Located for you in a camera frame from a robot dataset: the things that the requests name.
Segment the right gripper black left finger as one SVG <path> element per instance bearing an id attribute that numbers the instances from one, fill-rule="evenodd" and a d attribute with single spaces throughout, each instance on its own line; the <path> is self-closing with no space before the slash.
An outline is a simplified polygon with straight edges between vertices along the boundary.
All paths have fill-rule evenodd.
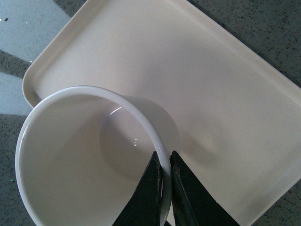
<path id="1" fill-rule="evenodd" d="M 163 170 L 156 152 L 114 226 L 159 226 L 162 206 Z"/>

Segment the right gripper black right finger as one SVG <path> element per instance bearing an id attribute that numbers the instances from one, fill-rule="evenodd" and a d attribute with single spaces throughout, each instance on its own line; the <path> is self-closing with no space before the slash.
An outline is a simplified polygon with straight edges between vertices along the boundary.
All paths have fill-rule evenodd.
<path id="1" fill-rule="evenodd" d="M 172 206 L 177 226 L 237 226 L 236 220 L 216 202 L 181 156 L 173 151 Z"/>

